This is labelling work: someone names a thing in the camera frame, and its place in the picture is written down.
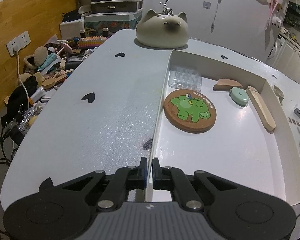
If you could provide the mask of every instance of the yellow wood panel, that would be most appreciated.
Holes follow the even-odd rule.
[[[6,96],[16,88],[17,58],[10,57],[6,44],[24,31],[31,43],[20,52],[20,72],[23,58],[33,54],[54,34],[59,38],[62,13],[76,9],[77,0],[3,0],[0,2],[0,110]]]

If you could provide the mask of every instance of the green round object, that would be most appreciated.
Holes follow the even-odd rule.
[[[229,96],[239,106],[246,106],[249,102],[249,97],[244,89],[233,87],[230,89]]]

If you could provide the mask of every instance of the clear plastic container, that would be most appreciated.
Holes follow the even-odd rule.
[[[172,88],[201,91],[202,78],[197,71],[181,66],[173,66],[170,70],[168,84]]]

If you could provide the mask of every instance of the wall socket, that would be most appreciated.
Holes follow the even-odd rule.
[[[18,39],[22,49],[31,42],[28,31],[25,31],[24,33],[19,35]]]
[[[15,54],[15,52],[13,51],[13,48],[15,46],[18,46],[18,51],[21,49],[18,37],[15,37],[12,41],[7,43],[7,48],[11,57]]]

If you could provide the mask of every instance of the cardboard tray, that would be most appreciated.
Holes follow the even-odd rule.
[[[211,130],[192,134],[173,126],[165,116],[163,102],[175,89],[168,86],[172,66],[196,70],[202,76],[201,93],[211,100],[217,120]],[[218,79],[255,87],[271,112],[276,128],[271,134],[249,101],[240,107],[229,92],[213,91]],[[300,203],[300,156],[287,117],[266,79],[208,57],[173,50],[162,89],[162,101],[154,132],[150,160],[161,166],[181,168],[186,174],[205,170],[247,187],[277,196],[290,205]],[[146,201],[170,201],[170,193],[152,189],[148,174]]]

